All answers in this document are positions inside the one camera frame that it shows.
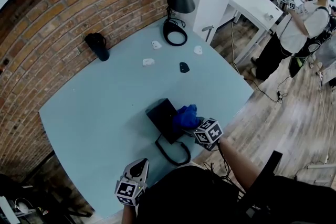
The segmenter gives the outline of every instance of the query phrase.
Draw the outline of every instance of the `brick wall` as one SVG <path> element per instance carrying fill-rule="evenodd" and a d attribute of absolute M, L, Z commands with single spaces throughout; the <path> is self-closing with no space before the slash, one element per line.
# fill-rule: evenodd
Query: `brick wall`
<path fill-rule="evenodd" d="M 38 110 L 96 56 L 165 16 L 166 0 L 9 0 L 0 10 L 0 173 L 25 176 L 51 151 Z"/>

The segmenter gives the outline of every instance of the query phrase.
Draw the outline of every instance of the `black tumbler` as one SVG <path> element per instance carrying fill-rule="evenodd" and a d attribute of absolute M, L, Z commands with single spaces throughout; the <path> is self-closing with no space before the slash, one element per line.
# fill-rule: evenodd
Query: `black tumbler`
<path fill-rule="evenodd" d="M 105 62 L 109 59 L 109 51 L 106 48 L 106 39 L 100 33 L 88 34 L 85 37 L 85 42 L 97 57 Z"/>

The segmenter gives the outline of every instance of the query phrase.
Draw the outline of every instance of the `black pants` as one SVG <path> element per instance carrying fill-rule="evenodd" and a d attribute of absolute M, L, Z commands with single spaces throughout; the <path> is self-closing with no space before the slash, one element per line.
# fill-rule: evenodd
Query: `black pants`
<path fill-rule="evenodd" d="M 257 79 L 267 80 L 277 70 L 281 61 L 291 55 L 292 53 L 282 47 L 275 33 L 257 59 Z"/>

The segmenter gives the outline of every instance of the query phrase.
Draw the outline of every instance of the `wooden floor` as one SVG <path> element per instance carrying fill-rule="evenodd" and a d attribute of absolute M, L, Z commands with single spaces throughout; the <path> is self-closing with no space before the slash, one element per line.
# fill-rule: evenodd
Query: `wooden floor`
<path fill-rule="evenodd" d="M 218 30 L 211 44 L 228 62 L 232 61 L 231 30 L 231 24 Z M 239 54 L 256 32 L 257 28 L 249 21 L 240 20 L 234 25 L 235 55 Z M 266 36 L 260 45 L 254 48 L 252 55 L 258 56 L 269 39 L 270 36 Z M 238 69 L 245 78 L 253 79 L 249 74 L 252 67 L 249 58 L 243 61 Z M 278 70 L 266 82 L 259 85 L 273 99 L 277 98 L 278 84 L 289 76 L 288 63 L 289 59 L 283 61 Z M 232 123 L 224 128 L 227 139 L 260 167 L 264 166 L 273 150 L 283 153 L 277 174 L 290 178 L 311 162 L 324 162 L 329 146 L 328 163 L 336 163 L 336 136 L 334 135 L 336 107 L 332 104 L 331 89 L 325 87 L 320 94 L 318 77 L 308 66 L 305 66 L 294 79 L 289 78 L 282 84 L 280 91 L 288 93 L 283 104 L 272 102 L 256 90 Z M 322 100 L 329 119 L 331 136 Z M 201 165 L 203 162 L 212 162 L 215 164 L 216 173 L 225 174 L 223 161 L 218 152 L 204 151 L 194 161 Z M 314 184 L 317 179 L 330 180 L 334 175 L 335 169 L 303 169 L 299 171 L 298 178 Z M 110 219 L 96 223 L 112 224 L 119 223 L 120 220 L 121 214 L 118 213 Z"/>

